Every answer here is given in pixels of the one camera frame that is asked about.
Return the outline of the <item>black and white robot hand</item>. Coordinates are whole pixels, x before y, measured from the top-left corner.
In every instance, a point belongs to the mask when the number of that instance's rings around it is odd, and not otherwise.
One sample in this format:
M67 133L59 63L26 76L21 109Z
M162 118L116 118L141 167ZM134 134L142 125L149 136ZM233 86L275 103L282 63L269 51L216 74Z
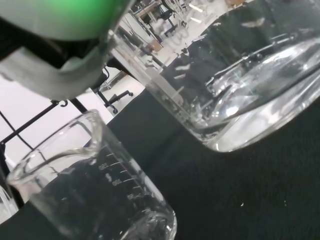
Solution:
M0 75L51 100L94 85L131 0L3 0Z

